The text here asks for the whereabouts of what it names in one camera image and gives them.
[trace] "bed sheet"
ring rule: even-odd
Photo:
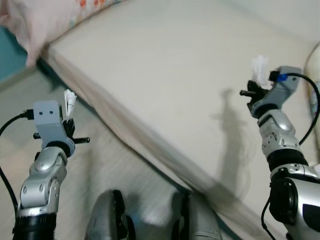
[[[268,56],[270,70],[303,68],[312,47],[226,1],[132,0],[76,27],[43,58],[125,143],[204,193],[240,237],[259,240],[269,239],[260,214],[270,172],[239,91],[252,57]],[[299,138],[311,122],[303,86],[284,106]],[[301,148],[317,162],[314,136]],[[285,228],[265,218],[285,239]]]

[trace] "white mattress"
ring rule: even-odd
[[[178,184],[206,194],[251,240],[269,239],[260,214],[270,172],[249,99],[239,91],[252,76],[252,57],[268,56],[270,70],[303,67],[312,47],[226,2],[131,0],[51,44],[44,59],[125,143]],[[311,122],[303,84],[284,109],[301,138]],[[316,163],[314,136],[301,148]],[[284,239],[285,228],[265,218]]]

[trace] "wooden floor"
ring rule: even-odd
[[[22,80],[0,85],[0,125],[32,108],[33,102],[58,100],[64,105],[65,87],[34,71]],[[180,211],[179,191],[144,159],[123,144],[113,132],[81,102],[74,109],[75,137],[91,138],[77,145],[69,158],[67,176],[61,186],[56,239],[84,239],[95,200],[107,189],[122,191],[127,213],[132,217],[137,240],[170,239]],[[0,165],[16,196],[29,175],[29,167],[41,141],[33,139],[32,121],[18,120],[0,138]],[[14,209],[0,181],[0,239],[12,239]]]

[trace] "bed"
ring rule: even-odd
[[[313,44],[226,1],[131,0],[91,17],[42,58],[131,148],[179,185],[204,193],[246,240],[269,239],[260,214],[270,172],[257,121],[239,96],[251,58],[303,68]],[[306,88],[284,109],[301,138]],[[314,137],[301,147],[317,163]],[[270,214],[268,228],[284,239]]]

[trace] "black cable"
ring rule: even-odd
[[[1,128],[0,128],[0,136],[1,134],[4,132],[4,130],[10,125],[12,124],[15,120],[18,120],[18,119],[21,119],[21,118],[25,118],[26,117],[26,114],[25,113],[21,113],[19,114],[18,116],[15,116],[13,118],[11,118],[9,121],[7,121]],[[16,214],[17,213],[17,210],[18,210],[18,202],[17,202],[17,199],[16,199],[16,196],[15,196],[15,193],[6,177],[6,175],[4,174],[4,172],[2,171],[1,167],[0,167],[0,176],[4,182],[4,185],[6,187],[6,189],[8,190],[9,194],[10,194],[10,197],[11,197],[11,200],[12,200],[12,203],[13,203],[13,207],[14,207],[14,213]]]
[[[299,142],[300,145],[302,145],[304,143],[304,141],[309,137],[311,131],[314,129],[317,121],[318,121],[318,118],[319,118],[319,114],[320,114],[320,111],[319,111],[319,105],[320,105],[320,93],[319,93],[319,90],[316,86],[316,84],[307,76],[305,75],[302,75],[302,74],[299,74],[299,73],[287,73],[286,74],[288,77],[289,76],[293,76],[293,77],[298,77],[298,78],[302,78],[304,80],[306,80],[313,88],[314,92],[315,92],[315,95],[316,95],[316,101],[317,101],[317,107],[316,107],[316,114],[312,120],[312,123],[310,125],[310,128],[309,130],[306,132],[306,134],[304,135],[304,137],[301,139],[301,141]]]
[[[268,201],[266,201],[266,203],[264,205],[264,208],[262,210],[262,213],[261,213],[261,225],[262,225],[263,229],[269,234],[270,238],[272,240],[276,240],[275,237],[272,235],[272,233],[268,230],[268,227],[265,224],[265,220],[264,220],[265,213],[266,213],[266,210],[267,210],[267,207],[268,207],[269,203],[270,203],[270,197],[268,198]]]

